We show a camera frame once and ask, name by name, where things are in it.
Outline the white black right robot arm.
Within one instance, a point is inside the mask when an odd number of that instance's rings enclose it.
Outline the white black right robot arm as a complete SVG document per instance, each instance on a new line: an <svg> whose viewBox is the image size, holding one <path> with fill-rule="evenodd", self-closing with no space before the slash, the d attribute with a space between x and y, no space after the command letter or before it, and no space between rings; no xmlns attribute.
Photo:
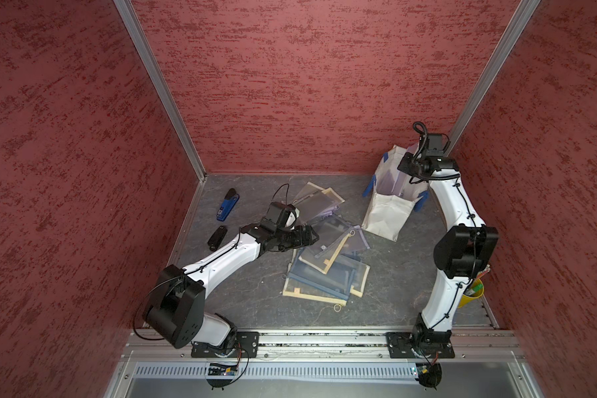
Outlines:
<svg viewBox="0 0 597 398"><path fill-rule="evenodd" d="M486 225L469 199L459 165L447 155L449 139L431 134L421 121L412 128L420 137L418 147L403 156L398 170L413 184L428 184L447 232L433 250L436 280L411 333L411 349L419 358L447 357L459 301L489 264L499 234Z"/></svg>

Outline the purple mesh pencil pouch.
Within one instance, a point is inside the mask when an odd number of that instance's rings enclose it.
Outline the purple mesh pencil pouch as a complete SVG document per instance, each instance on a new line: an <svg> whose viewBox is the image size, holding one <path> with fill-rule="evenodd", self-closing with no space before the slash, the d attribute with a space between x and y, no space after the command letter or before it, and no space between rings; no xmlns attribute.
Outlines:
<svg viewBox="0 0 597 398"><path fill-rule="evenodd" d="M411 176L398 170L407 149L394 145L383 154L376 168L374 190L381 195L398 196L415 201L427 187L423 182L414 184Z"/></svg>

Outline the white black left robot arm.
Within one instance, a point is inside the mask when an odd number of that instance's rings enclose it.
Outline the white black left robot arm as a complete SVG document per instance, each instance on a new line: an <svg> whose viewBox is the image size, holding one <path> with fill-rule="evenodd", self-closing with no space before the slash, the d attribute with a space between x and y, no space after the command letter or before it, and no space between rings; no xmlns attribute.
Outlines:
<svg viewBox="0 0 597 398"><path fill-rule="evenodd" d="M236 348L237 327L205 310L207 297L232 274L267 252L286 252L318 242L312 226L300 224L299 210L272 202L257 223L239 229L230 242L206 258L182 268L163 269L147 296L144 322L163 340L180 349L205 344L223 355Z"/></svg>

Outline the yellow trimmed mesh pouch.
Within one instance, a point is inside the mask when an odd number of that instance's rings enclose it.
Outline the yellow trimmed mesh pouch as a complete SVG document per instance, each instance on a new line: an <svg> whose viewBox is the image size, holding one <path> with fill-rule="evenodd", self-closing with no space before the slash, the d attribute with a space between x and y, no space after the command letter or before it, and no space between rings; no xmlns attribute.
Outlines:
<svg viewBox="0 0 597 398"><path fill-rule="evenodd" d="M358 251L358 238L358 229L352 227L347 232L343 232L343 235L340 235L327 249L317 252L316 248L309 247L298 256L298 260L326 275L341 254Z"/></svg>

